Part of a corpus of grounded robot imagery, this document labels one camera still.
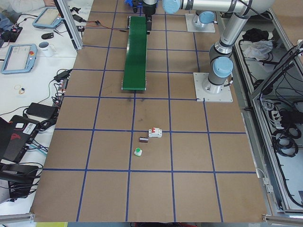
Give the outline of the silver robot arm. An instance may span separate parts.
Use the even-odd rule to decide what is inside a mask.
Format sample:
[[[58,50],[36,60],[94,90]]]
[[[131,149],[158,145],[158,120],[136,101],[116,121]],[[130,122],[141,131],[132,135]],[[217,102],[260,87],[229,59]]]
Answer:
[[[215,33],[215,13],[212,11],[196,11],[192,25],[195,32]]]
[[[268,10],[273,0],[164,0],[162,7],[168,14],[183,10],[206,10],[232,13],[220,39],[209,51],[211,70],[202,82],[203,90],[219,94],[230,76],[233,63],[229,59],[232,47],[248,19]]]

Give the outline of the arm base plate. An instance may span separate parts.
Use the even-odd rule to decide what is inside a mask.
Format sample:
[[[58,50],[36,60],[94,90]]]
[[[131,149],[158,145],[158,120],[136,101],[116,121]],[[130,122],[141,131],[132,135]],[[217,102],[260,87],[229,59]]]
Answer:
[[[197,102],[232,103],[232,93],[228,79],[223,85],[213,85],[208,80],[209,73],[193,73]]]
[[[205,11],[200,15],[186,14],[185,17],[188,32],[215,33],[213,12]]]

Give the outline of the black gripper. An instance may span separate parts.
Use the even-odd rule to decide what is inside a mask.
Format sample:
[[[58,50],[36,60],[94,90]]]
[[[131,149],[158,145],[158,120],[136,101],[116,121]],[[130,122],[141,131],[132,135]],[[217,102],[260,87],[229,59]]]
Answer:
[[[152,30],[152,15],[156,13],[157,0],[143,0],[143,13],[146,16],[146,33]]]

